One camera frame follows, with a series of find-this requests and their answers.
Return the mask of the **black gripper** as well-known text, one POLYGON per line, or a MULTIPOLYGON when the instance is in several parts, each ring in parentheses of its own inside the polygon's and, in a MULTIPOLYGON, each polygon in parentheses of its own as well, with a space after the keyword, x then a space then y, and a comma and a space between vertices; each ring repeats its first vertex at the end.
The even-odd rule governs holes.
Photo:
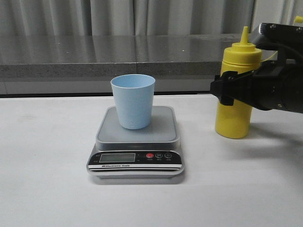
POLYGON ((256 70, 244 73, 226 71, 215 76, 210 93, 225 106, 241 101, 259 110, 283 110, 283 86, 287 73, 287 61, 266 61, 256 70))

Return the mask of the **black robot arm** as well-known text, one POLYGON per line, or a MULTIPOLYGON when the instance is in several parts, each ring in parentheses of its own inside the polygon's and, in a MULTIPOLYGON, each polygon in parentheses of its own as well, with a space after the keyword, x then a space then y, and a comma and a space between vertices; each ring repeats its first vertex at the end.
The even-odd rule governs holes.
POLYGON ((266 62, 244 73, 226 71, 216 76, 210 93, 226 106, 238 100, 259 110, 303 112, 303 66, 266 62))

